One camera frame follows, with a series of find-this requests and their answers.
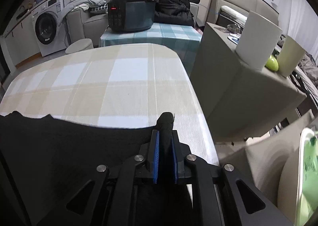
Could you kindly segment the black rice cooker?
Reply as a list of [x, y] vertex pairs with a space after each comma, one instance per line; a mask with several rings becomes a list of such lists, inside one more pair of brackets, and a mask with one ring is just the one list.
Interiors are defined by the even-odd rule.
[[140, 32], [154, 23], [157, 0], [111, 0], [107, 4], [108, 25], [115, 32]]

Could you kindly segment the grey sofa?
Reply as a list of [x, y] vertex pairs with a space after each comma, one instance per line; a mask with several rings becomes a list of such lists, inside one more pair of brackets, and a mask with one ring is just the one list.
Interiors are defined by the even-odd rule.
[[106, 4], [99, 7], [88, 7], [82, 4], [66, 15], [72, 42], [89, 38], [92, 40], [93, 46], [99, 44], [102, 34], [107, 28], [110, 28], [108, 25], [107, 8], [109, 1], [106, 1]]

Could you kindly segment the grey fabric storage box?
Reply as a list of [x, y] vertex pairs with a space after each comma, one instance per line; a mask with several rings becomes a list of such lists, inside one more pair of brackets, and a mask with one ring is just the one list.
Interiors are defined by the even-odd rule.
[[290, 79], [244, 63], [228, 36], [223, 27], [206, 23], [190, 74], [216, 143], [261, 137], [306, 98]]

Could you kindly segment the round white stool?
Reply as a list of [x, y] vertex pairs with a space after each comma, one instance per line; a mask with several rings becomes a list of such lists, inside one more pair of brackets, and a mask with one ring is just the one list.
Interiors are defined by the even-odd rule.
[[93, 49], [93, 43], [92, 40], [89, 38], [80, 39], [66, 48], [65, 53], [66, 54], [72, 54], [84, 50]]

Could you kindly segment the black jacket pile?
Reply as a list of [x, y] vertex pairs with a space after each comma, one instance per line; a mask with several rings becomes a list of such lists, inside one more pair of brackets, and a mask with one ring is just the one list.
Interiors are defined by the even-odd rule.
[[156, 0], [155, 23], [175, 24], [194, 27], [190, 3], [199, 4], [201, 0]]

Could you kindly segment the black knit garment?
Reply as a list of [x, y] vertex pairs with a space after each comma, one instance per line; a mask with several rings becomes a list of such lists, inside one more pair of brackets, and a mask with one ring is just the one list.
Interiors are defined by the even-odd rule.
[[96, 168], [121, 165], [151, 133], [1, 117], [1, 225], [81, 225]]

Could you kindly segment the beige upholstered headboard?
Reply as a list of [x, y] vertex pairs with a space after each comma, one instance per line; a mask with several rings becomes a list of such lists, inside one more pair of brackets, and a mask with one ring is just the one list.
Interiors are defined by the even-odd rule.
[[274, 24], [279, 24], [279, 13], [264, 0], [211, 0], [206, 21], [216, 24], [222, 6], [228, 6], [244, 16], [253, 11]]

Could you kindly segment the white washing machine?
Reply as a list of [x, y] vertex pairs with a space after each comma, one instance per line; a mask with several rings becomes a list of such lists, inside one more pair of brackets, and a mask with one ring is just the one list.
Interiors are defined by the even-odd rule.
[[65, 50], [69, 46], [67, 24], [58, 23], [64, 0], [44, 0], [32, 12], [32, 24], [42, 56]]

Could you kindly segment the grey cloth on sofa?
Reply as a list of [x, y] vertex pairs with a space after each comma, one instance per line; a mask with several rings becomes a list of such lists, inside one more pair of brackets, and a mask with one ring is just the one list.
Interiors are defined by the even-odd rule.
[[63, 22], [64, 17], [71, 12], [73, 9], [75, 9], [77, 6], [80, 6], [82, 4], [87, 5], [88, 7], [99, 7], [107, 2], [105, 0], [73, 0], [69, 2], [61, 11], [60, 17], [57, 21], [57, 26], [60, 26]]

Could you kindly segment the teal plaid tablecloth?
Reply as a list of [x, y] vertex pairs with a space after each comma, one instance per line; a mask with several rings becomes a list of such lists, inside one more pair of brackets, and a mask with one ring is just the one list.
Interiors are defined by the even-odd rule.
[[116, 33], [107, 28], [99, 46], [151, 43], [175, 51], [188, 75], [191, 74], [202, 35], [191, 26], [154, 23], [150, 29], [135, 33]]

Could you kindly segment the white plastic basket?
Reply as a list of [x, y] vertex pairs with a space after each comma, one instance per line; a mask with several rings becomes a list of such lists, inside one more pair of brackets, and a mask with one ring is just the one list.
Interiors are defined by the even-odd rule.
[[[317, 131], [305, 128], [300, 136], [299, 147], [290, 155], [282, 170], [278, 188], [278, 208], [294, 224], [298, 225], [301, 200], [303, 145], [308, 134], [317, 136]], [[305, 225], [317, 225], [317, 209]]]

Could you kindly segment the green apple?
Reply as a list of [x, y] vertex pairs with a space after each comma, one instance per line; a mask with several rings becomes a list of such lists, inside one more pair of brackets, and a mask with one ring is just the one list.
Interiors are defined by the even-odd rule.
[[277, 72], [279, 70], [279, 64], [276, 58], [271, 55], [267, 60], [265, 67], [273, 72]]

